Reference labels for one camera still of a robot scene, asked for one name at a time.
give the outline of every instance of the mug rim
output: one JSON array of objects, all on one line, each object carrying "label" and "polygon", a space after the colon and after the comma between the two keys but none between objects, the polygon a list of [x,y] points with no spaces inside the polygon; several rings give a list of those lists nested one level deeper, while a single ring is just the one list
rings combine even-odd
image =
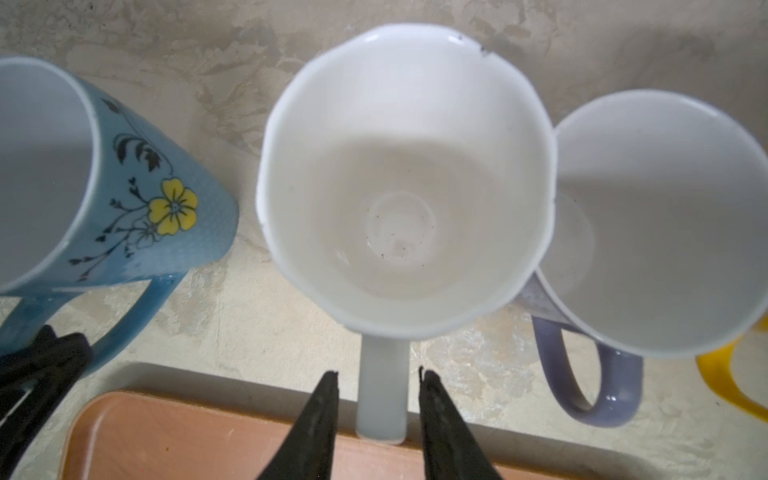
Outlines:
[{"label": "mug rim", "polygon": [[[376,41],[384,37],[392,38],[398,36],[405,38],[441,38],[458,45],[459,48],[471,48],[473,51],[477,51],[478,55],[482,55],[486,57],[486,60],[492,62],[493,68],[503,69],[507,72],[509,77],[514,78],[520,91],[523,91],[526,96],[532,96],[534,98],[534,101],[526,102],[530,103],[530,113],[534,118],[534,123],[538,128],[544,128],[549,131],[549,134],[546,135],[546,138],[542,141],[542,150],[545,152],[545,161],[547,163],[544,166],[544,169],[548,170],[550,173],[545,185],[545,195],[547,196],[545,202],[545,218],[541,222],[541,237],[538,245],[535,245],[535,247],[531,249],[532,252],[528,258],[528,262],[525,262],[524,268],[521,269],[526,274],[521,275],[516,282],[507,282],[506,284],[499,285],[499,288],[496,291],[491,292],[484,302],[477,302],[460,313],[445,318],[440,322],[410,326],[408,329],[403,326],[392,324],[361,321],[358,316],[347,314],[345,309],[338,306],[333,299],[319,293],[308,281],[305,281],[302,278],[300,273],[286,265],[286,255],[281,248],[276,248],[280,242],[277,240],[270,222],[270,217],[272,217],[268,207],[270,203],[270,185],[266,180],[270,175],[273,162],[270,157],[273,149],[274,136],[269,133],[270,127],[275,128],[276,125],[283,120],[285,111],[290,102],[293,101],[293,97],[296,93],[300,91],[308,81],[311,81],[314,74],[328,61],[333,60],[340,55],[345,55],[347,51],[360,48],[365,43]],[[551,119],[545,110],[541,98],[538,96],[531,81],[512,63],[506,61],[497,54],[488,51],[468,35],[453,28],[420,23],[393,23],[382,25],[369,31],[365,31],[307,62],[304,68],[296,74],[280,95],[273,110],[270,112],[265,127],[261,154],[262,163],[259,168],[256,188],[257,216],[267,246],[270,248],[270,253],[275,260],[278,270],[294,286],[304,292],[315,304],[331,315],[334,320],[355,332],[367,335],[395,339],[428,339],[459,328],[479,316],[487,315],[502,308],[505,304],[509,303],[520,290],[522,290],[523,286],[528,281],[528,278],[535,272],[536,266],[544,258],[544,254],[546,253],[554,234],[554,197],[556,194],[555,186],[558,164],[557,148],[557,141],[552,128]]]},{"label": "mug rim", "polygon": [[4,67],[11,65],[22,65],[25,67],[43,68],[57,75],[61,80],[65,81],[67,85],[75,92],[80,100],[85,114],[88,116],[88,125],[91,129],[91,167],[88,171],[88,180],[85,184],[83,198],[78,206],[77,213],[75,213],[72,221],[69,223],[67,230],[61,236],[56,245],[46,253],[40,261],[38,261],[32,268],[24,272],[22,275],[14,278],[13,280],[0,284],[0,295],[13,294],[13,291],[21,286],[24,286],[33,281],[40,274],[45,272],[59,256],[64,252],[67,246],[72,242],[75,234],[85,222],[85,218],[88,215],[88,210],[96,193],[97,179],[101,174],[101,164],[99,159],[101,157],[101,128],[98,123],[98,117],[96,115],[96,109],[91,102],[91,98],[85,87],[63,68],[58,67],[48,61],[41,60],[34,57],[26,56],[11,56],[0,58],[0,71]]},{"label": "mug rim", "polygon": [[[760,143],[755,139],[755,137],[753,137],[752,134],[743,125],[741,125],[738,121],[736,121],[730,115],[714,107],[713,105],[710,105],[697,98],[693,98],[685,94],[679,94],[677,92],[657,90],[653,88],[614,92],[612,94],[607,94],[607,95],[603,95],[602,97],[595,98],[594,100],[591,100],[586,104],[583,104],[582,106],[578,107],[576,110],[572,111],[570,114],[566,115],[565,118],[563,118],[557,124],[557,126],[555,126],[554,128],[555,138],[557,138],[560,135],[560,133],[564,131],[566,128],[577,123],[580,120],[580,118],[584,117],[585,115],[591,114],[593,111],[603,108],[603,106],[606,104],[610,104],[615,101],[624,101],[627,99],[639,101],[640,99],[648,99],[648,98],[661,99],[661,100],[675,102],[675,103],[683,103],[689,108],[696,108],[712,117],[719,118],[724,123],[725,127],[728,127],[735,135],[741,138],[744,144],[748,146],[750,150],[753,151],[755,157],[763,158],[763,162],[766,168],[768,168],[768,154],[766,154],[766,151],[763,149]],[[612,337],[609,337],[597,331],[595,328],[593,328],[584,320],[582,320],[578,315],[576,315],[571,309],[569,309],[568,306],[560,299],[560,297],[552,289],[549,281],[544,275],[544,272],[541,270],[541,265],[536,267],[536,276],[541,282],[541,286],[544,288],[545,292],[549,296],[549,299],[563,313],[563,315],[565,316],[566,319],[568,319],[569,322],[573,323],[576,327],[578,327],[584,333],[588,334],[589,336],[591,336],[593,339],[596,339],[600,343],[604,343],[605,345],[611,346],[615,349],[619,349],[628,353],[633,353],[634,355],[639,355],[639,356],[662,358],[662,359],[663,358],[673,359],[673,358],[690,358],[693,356],[700,355],[702,353],[711,352],[715,349],[720,348],[725,344],[728,344],[734,341],[736,338],[743,335],[747,330],[751,328],[752,325],[754,325],[758,320],[760,320],[760,317],[762,317],[763,314],[766,312],[766,310],[768,310],[768,291],[766,291],[763,293],[763,297],[760,299],[760,301],[756,303],[752,313],[749,316],[745,316],[740,322],[734,323],[732,328],[729,329],[728,334],[721,336],[720,339],[713,339],[699,346],[687,347],[684,349],[675,349],[674,351],[648,349],[648,348],[632,346],[628,343],[622,342],[620,340],[616,340]]]}]

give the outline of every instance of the mug handle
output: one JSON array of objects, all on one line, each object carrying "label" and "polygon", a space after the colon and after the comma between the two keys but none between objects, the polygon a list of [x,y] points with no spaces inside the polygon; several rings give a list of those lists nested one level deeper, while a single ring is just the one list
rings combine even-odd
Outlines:
[{"label": "mug handle", "polygon": [[768,409],[744,395],[730,374],[730,358],[733,355],[733,349],[736,348],[741,339],[742,337],[739,337],[717,350],[699,355],[696,357],[696,364],[699,367],[701,378],[720,398],[744,412],[768,422]]},{"label": "mug handle", "polygon": [[643,394],[643,358],[597,343],[601,384],[598,399],[591,405],[574,377],[562,330],[581,332],[535,316],[531,319],[541,367],[560,407],[579,422],[596,427],[629,422]]},{"label": "mug handle", "polygon": [[408,423],[409,340],[362,336],[357,435],[399,445]]},{"label": "mug handle", "polygon": [[[83,376],[100,369],[136,338],[186,274],[168,273],[154,277],[117,325],[93,345],[93,359]],[[81,292],[66,292],[22,298],[0,326],[0,356],[30,346],[45,322],[69,300],[80,294]]]}]

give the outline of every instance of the yellow flower print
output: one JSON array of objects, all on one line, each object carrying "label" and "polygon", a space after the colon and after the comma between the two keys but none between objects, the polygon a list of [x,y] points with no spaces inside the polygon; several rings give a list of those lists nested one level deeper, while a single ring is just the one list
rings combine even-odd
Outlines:
[{"label": "yellow flower print", "polygon": [[197,221],[197,195],[184,188],[178,178],[163,180],[163,197],[149,201],[149,221],[157,225],[160,235],[175,235],[186,231]]}]

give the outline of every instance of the stone countertop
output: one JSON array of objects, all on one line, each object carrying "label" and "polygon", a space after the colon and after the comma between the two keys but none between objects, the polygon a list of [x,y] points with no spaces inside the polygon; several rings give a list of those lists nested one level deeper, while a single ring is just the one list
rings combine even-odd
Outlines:
[{"label": "stone countertop", "polygon": [[[664,88],[715,104],[768,144],[764,0],[0,0],[0,53],[48,59],[111,93],[188,149],[241,208],[229,254],[192,271],[122,354],[73,388],[14,478],[56,478],[74,414],[127,385],[121,379],[136,364],[178,369],[167,370],[171,383],[184,370],[298,392],[337,369],[342,398],[355,399],[359,336],[278,274],[253,194],[266,117],[293,74],[318,52],[387,22],[450,25],[482,41],[532,80],[553,122],[601,94]],[[59,334],[94,339],[142,289],[92,291],[51,323]],[[0,318],[14,304],[0,299]],[[594,398],[594,347],[575,335],[567,344]],[[565,458],[560,467],[572,462],[574,472],[598,478],[737,480],[768,470],[768,424],[711,393],[692,359],[647,361],[631,423],[595,429],[572,420],[548,391],[531,324],[514,306],[413,343],[411,365],[412,412],[415,371],[432,367],[481,440],[517,432],[516,448],[542,465]],[[765,365],[768,334],[752,333],[733,368],[746,393],[768,403]]]}]

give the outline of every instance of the tray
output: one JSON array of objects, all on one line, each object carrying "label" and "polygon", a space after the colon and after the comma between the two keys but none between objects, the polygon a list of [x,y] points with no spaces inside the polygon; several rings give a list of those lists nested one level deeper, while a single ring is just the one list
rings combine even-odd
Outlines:
[{"label": "tray", "polygon": [[[64,480],[254,480],[290,424],[135,392],[109,392],[78,413],[61,463]],[[507,480],[553,477],[496,465]],[[420,449],[339,434],[334,480],[423,480]]]}]

